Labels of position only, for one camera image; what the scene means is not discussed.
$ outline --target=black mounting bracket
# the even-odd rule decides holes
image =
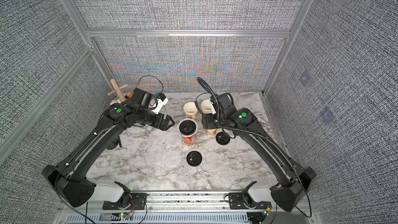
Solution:
[[[228,203],[230,209],[267,209],[270,202],[253,202],[253,208],[248,208],[243,202],[243,193],[229,193]]]

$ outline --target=red printed paper cup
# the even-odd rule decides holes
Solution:
[[[194,144],[195,133],[198,131],[196,121],[191,118],[185,118],[178,123],[177,129],[181,133],[185,145],[192,147]]]

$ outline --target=black plastic lid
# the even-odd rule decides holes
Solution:
[[[197,151],[189,152],[187,155],[187,163],[190,166],[198,166],[202,162],[202,155]]]
[[[196,131],[196,124],[191,120],[185,120],[180,124],[180,132],[182,135],[189,136]]]
[[[226,134],[225,132],[219,132],[216,135],[216,141],[220,145],[224,146],[224,145],[228,144],[230,140],[231,140],[231,137],[228,134]]]

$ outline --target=gray fabric wall panel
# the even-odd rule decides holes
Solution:
[[[60,0],[0,0],[0,142],[85,49]]]
[[[196,77],[214,90],[261,91],[278,57],[283,38],[97,37],[95,41],[119,85],[136,87],[155,75],[166,91],[202,90]],[[161,89],[144,78],[144,90]]]
[[[88,28],[287,29],[302,0],[73,0]]]
[[[15,223],[24,209],[29,223],[51,223],[59,199],[41,175],[67,156],[109,106],[109,86],[89,57],[0,167],[0,223]]]
[[[325,223],[398,222],[397,29],[397,0],[314,0],[268,95]]]

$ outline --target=black robotic arm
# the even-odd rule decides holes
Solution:
[[[316,173],[311,167],[303,168],[289,157],[266,133],[256,116],[247,108],[236,110],[232,96],[228,93],[215,94],[200,77],[197,81],[211,94],[210,100],[216,114],[203,114],[205,129],[223,128],[231,130],[245,140],[266,162],[274,173],[278,184],[271,187],[271,196],[285,211],[291,211],[309,191]],[[244,192],[244,201],[250,207],[255,196]]]
[[[137,123],[161,130],[175,124],[169,115],[163,119],[164,114],[151,111],[157,106],[148,107],[151,99],[158,102],[152,94],[136,88],[131,99],[113,104],[103,112],[97,126],[70,155],[57,166],[47,165],[43,169],[43,176],[72,207],[81,206],[92,196],[96,184],[88,181],[86,174],[106,148],[112,150],[117,146],[119,134]]]

